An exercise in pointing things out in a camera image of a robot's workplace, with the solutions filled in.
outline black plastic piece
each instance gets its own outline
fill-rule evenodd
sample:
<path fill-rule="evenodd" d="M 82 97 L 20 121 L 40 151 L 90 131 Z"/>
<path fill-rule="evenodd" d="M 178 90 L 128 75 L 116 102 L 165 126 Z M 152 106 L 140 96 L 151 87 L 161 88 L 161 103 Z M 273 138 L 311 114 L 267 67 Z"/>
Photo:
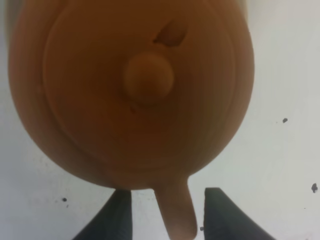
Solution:
<path fill-rule="evenodd" d="M 132 240 L 131 191 L 116 190 L 73 240 Z"/>
<path fill-rule="evenodd" d="M 275 240 L 220 188 L 205 189 L 203 226 L 205 240 Z"/>

